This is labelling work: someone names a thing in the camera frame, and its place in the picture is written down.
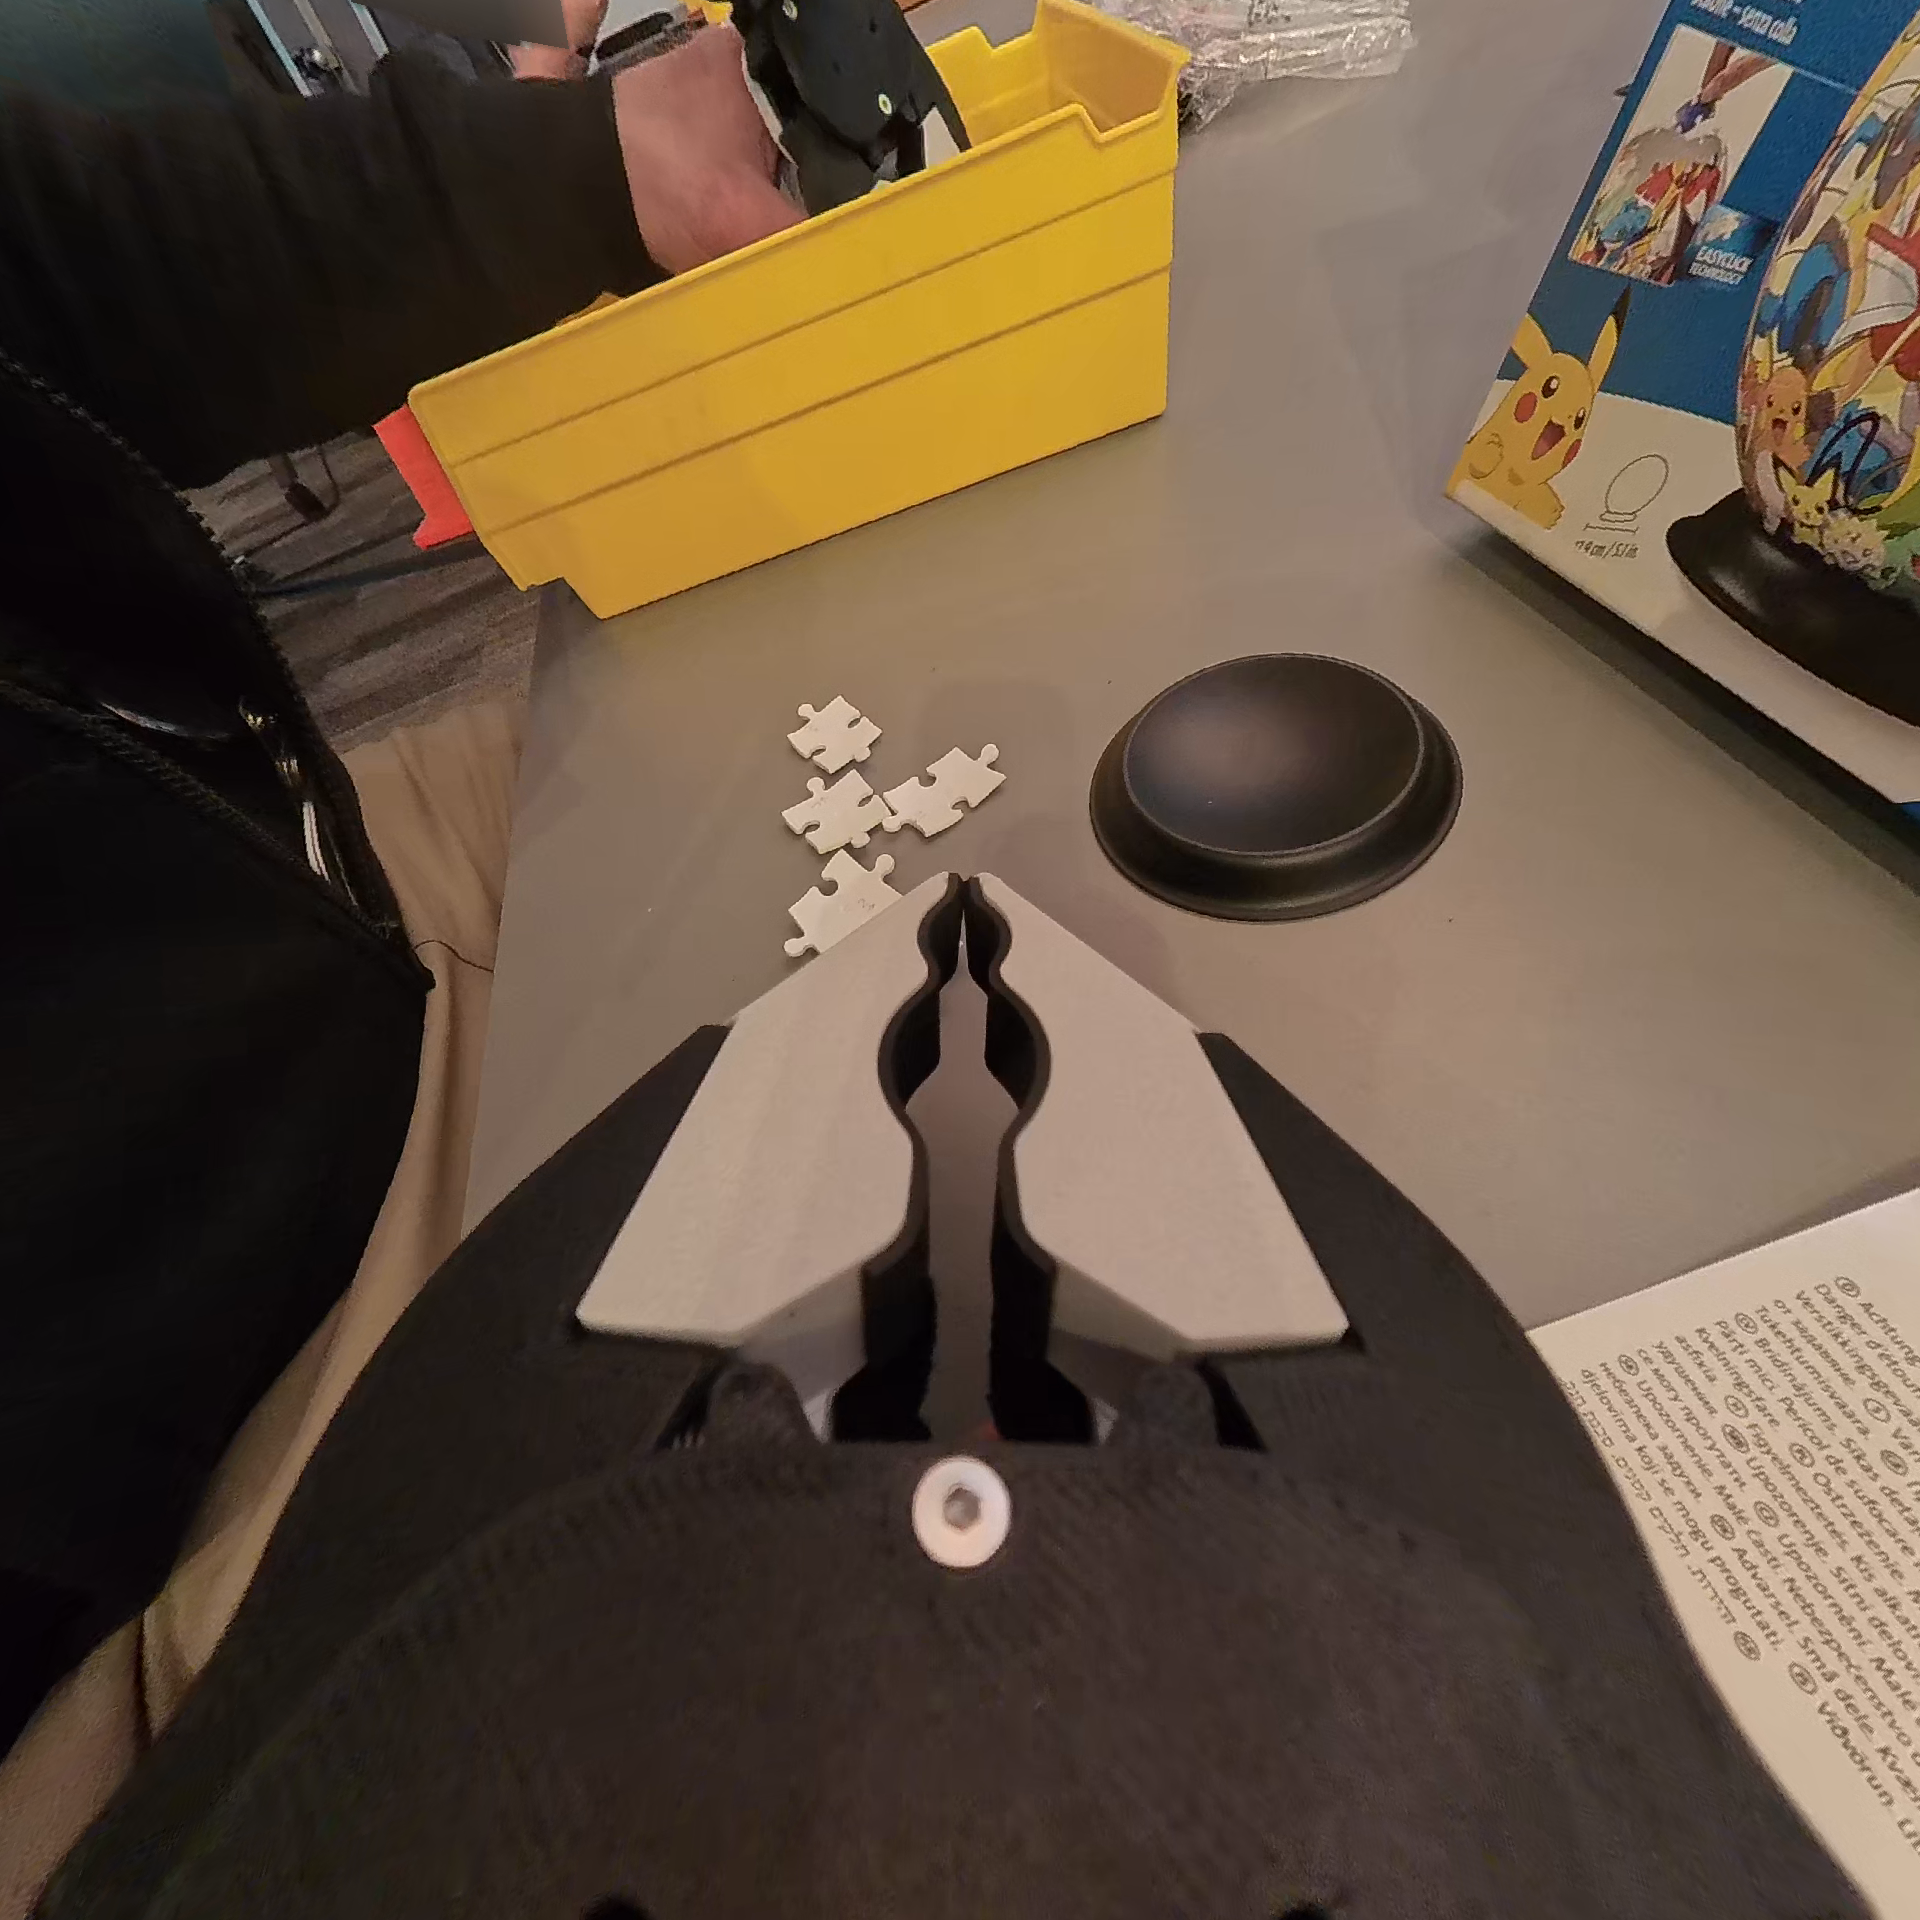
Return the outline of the person's left forearm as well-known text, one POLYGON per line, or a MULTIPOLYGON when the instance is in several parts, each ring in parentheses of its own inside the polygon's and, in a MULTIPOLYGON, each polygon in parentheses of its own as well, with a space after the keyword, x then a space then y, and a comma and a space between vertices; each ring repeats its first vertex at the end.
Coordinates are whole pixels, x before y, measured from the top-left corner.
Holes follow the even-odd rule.
POLYGON ((660 278, 608 81, 392 54, 368 97, 4 89, 4 462, 27 470, 87 418, 197 489, 660 278))

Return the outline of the person's beige trousers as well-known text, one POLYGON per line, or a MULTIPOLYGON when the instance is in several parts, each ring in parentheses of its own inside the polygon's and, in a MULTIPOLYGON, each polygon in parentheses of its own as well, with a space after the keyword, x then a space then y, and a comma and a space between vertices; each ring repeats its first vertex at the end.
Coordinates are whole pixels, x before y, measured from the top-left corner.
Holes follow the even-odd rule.
POLYGON ((472 703, 344 757, 402 922, 435 977, 411 1131, 348 1294, 228 1446, 170 1581, 54 1686, 4 1754, 11 1914, 32 1906, 35 1887, 174 1722, 325 1429, 463 1234, 520 716, 520 703, 472 703))

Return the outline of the clear plastic bag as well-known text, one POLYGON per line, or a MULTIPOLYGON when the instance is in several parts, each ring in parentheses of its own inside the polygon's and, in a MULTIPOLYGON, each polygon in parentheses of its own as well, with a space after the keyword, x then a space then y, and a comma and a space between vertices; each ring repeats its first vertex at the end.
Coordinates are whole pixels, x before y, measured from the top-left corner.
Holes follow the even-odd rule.
POLYGON ((1187 51, 1183 132, 1214 122, 1252 85, 1392 76, 1414 44, 1410 3, 1099 3, 1096 10, 1187 51))

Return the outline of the colourful puzzle box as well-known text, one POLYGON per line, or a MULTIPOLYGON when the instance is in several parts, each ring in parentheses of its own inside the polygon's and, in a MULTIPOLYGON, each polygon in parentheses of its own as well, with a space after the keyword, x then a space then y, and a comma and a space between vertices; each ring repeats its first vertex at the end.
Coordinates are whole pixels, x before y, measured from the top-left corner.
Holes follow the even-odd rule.
POLYGON ((1915 825, 1915 3, 1669 5, 1447 491, 1915 825))

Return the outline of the single white puzzle piece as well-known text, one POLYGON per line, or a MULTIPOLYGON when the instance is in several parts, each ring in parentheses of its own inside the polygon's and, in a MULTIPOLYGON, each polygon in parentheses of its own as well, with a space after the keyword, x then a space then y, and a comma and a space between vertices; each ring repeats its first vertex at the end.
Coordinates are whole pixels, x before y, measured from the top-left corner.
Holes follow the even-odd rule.
POLYGON ((831 695, 823 707, 803 703, 797 713, 800 724, 786 733, 786 742, 827 778, 866 761, 882 733, 879 723, 843 695, 831 695))
POLYGON ((782 809, 782 822, 814 852, 831 855, 869 846, 875 833, 892 833, 898 815, 856 769, 847 769, 835 780, 808 778, 806 795, 782 809))

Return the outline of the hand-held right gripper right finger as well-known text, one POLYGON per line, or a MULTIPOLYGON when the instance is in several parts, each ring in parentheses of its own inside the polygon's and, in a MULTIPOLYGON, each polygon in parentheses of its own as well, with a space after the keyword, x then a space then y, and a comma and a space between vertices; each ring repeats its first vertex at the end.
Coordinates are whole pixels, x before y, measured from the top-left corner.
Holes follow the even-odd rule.
POLYGON ((999 1140, 990 1407, 1088 1442, 1148 1366, 1317 1350, 1350 1330, 1192 1021, 1023 901, 967 882, 999 1140))

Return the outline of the white printed leaflet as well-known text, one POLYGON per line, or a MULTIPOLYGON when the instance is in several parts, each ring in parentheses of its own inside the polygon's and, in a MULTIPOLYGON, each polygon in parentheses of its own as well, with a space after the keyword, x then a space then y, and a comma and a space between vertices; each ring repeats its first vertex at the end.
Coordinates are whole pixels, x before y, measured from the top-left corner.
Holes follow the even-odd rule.
POLYGON ((1918 1190, 1531 1342, 1735 1726, 1918 1915, 1918 1190))

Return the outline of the yellow plastic bin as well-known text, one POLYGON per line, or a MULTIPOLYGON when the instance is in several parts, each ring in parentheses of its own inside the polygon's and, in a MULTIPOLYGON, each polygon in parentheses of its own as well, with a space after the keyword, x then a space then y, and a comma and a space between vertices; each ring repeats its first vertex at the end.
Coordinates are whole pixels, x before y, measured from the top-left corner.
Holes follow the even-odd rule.
POLYGON ((413 386, 516 587, 619 617, 1164 413, 1187 51, 1038 5, 930 59, 971 150, 413 386))

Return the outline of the person's black jacket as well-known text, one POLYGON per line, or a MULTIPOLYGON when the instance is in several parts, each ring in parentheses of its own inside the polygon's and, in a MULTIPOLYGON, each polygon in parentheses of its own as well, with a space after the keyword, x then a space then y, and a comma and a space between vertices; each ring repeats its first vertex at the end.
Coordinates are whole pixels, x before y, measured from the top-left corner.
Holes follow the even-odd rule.
POLYGON ((430 973, 206 524, 4 361, 2 1727, 160 1591, 355 1277, 430 973))

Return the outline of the black round puzzle stand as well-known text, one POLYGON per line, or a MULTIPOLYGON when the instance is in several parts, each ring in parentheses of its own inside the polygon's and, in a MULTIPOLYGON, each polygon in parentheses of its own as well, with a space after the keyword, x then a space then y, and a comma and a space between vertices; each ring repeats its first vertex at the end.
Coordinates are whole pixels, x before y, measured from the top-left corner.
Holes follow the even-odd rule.
POLYGON ((1279 654, 1164 687, 1099 757, 1088 815, 1136 890, 1205 918, 1274 924, 1399 886, 1461 801, 1451 737, 1399 683, 1279 654))

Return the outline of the orange traffic cone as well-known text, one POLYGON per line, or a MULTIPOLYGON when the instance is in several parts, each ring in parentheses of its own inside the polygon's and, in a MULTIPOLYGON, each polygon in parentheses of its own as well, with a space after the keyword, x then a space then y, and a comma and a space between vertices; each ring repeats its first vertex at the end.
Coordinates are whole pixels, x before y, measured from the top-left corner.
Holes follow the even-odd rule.
POLYGON ((472 521, 452 487, 442 457, 432 449, 411 405, 399 405, 374 423, 374 439, 395 466, 402 484, 413 498, 421 521, 413 530, 413 547, 421 554, 438 554, 472 538, 472 521))

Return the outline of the joined white puzzle pieces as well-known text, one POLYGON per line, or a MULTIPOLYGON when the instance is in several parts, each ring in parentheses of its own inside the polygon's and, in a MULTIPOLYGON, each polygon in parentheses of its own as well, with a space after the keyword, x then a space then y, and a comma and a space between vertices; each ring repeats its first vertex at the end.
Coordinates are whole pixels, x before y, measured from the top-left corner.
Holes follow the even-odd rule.
POLYGON ((886 833, 911 830, 920 838, 932 838, 959 825, 965 813, 976 809, 1000 785, 999 746, 987 742, 976 751, 952 747, 934 759, 923 775, 915 775, 879 794, 886 806, 882 827, 886 833))
POLYGON ((838 849, 827 855, 820 878, 786 907, 792 930, 783 939, 786 958, 827 954, 852 930, 866 925, 900 899, 892 884, 896 859, 877 852, 874 861, 838 849))

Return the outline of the person's left hand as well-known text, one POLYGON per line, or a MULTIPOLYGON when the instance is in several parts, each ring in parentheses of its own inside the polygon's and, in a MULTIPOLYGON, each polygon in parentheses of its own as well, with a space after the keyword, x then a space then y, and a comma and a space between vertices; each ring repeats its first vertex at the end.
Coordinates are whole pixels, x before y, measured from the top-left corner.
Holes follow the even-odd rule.
POLYGON ((679 277, 804 221, 734 27, 707 25, 613 78, 619 155, 646 257, 679 277))

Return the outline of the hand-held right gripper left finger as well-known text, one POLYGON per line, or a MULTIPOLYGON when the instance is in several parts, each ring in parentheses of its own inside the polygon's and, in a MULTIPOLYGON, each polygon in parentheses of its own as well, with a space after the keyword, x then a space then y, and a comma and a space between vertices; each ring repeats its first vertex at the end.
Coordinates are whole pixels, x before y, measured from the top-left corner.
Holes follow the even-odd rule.
POLYGON ((847 1388, 923 1385, 928 1148, 962 882, 939 873, 746 1006, 579 1301, 596 1334, 772 1364, 820 1438, 847 1388))

